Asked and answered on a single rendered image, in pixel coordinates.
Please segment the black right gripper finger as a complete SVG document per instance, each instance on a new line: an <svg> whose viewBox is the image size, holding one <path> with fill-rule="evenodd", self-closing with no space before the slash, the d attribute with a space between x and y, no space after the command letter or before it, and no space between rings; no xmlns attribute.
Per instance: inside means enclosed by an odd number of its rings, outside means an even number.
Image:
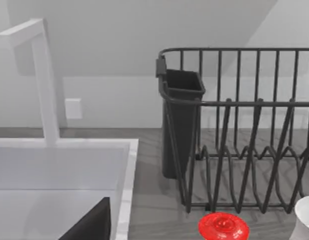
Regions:
<svg viewBox="0 0 309 240"><path fill-rule="evenodd" d="M104 197L58 240L110 240L110 197Z"/></svg>

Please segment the white sink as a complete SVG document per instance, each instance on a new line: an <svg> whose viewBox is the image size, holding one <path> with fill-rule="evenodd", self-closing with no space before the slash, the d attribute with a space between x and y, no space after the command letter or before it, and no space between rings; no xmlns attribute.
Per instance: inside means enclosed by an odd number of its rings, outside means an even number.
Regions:
<svg viewBox="0 0 309 240"><path fill-rule="evenodd" d="M0 147L0 240L58 240L110 197L110 240L128 240L139 141L60 138Z"/></svg>

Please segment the red bottle cap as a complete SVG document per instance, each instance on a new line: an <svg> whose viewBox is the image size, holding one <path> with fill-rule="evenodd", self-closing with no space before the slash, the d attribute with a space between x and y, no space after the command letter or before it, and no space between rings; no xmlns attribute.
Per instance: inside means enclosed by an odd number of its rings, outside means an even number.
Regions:
<svg viewBox="0 0 309 240"><path fill-rule="evenodd" d="M248 240L247 223L227 212L211 212L198 222L198 232L205 240Z"/></svg>

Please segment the tall white tap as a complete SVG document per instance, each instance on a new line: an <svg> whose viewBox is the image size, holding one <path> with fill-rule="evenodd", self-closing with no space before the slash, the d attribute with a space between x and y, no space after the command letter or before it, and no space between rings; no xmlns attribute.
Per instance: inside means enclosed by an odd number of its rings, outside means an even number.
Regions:
<svg viewBox="0 0 309 240"><path fill-rule="evenodd" d="M44 20L32 18L0 32L0 49L13 49L28 41L32 46L43 138L0 138L0 148L52 148L60 140L55 78Z"/></svg>

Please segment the black cutlery holder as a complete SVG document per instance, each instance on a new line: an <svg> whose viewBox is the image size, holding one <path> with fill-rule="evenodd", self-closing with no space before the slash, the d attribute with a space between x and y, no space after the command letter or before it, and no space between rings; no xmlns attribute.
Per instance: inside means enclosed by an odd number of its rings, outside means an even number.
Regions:
<svg viewBox="0 0 309 240"><path fill-rule="evenodd" d="M168 69L166 71L168 95L181 100L201 100L206 92L199 73L194 71ZM172 123L178 151L181 173L187 170L193 130L193 115L195 107L189 104L170 105ZM167 111L163 110L162 120L162 174L167 179L176 179L177 174L173 159L172 142L169 131Z"/></svg>

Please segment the white cup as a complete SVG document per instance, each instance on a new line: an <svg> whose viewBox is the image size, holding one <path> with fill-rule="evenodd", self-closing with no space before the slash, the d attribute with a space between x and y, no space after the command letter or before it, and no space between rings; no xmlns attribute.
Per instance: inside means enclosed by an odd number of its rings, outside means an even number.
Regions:
<svg viewBox="0 0 309 240"><path fill-rule="evenodd" d="M294 206L295 227L289 240L309 240L309 196L299 199Z"/></svg>

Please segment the white wall socket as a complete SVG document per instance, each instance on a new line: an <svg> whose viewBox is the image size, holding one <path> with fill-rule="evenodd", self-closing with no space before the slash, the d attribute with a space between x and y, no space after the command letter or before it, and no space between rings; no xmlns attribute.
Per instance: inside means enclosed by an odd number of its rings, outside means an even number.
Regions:
<svg viewBox="0 0 309 240"><path fill-rule="evenodd" d="M80 120L83 118L82 100L80 98L66 98L64 103L68 120Z"/></svg>

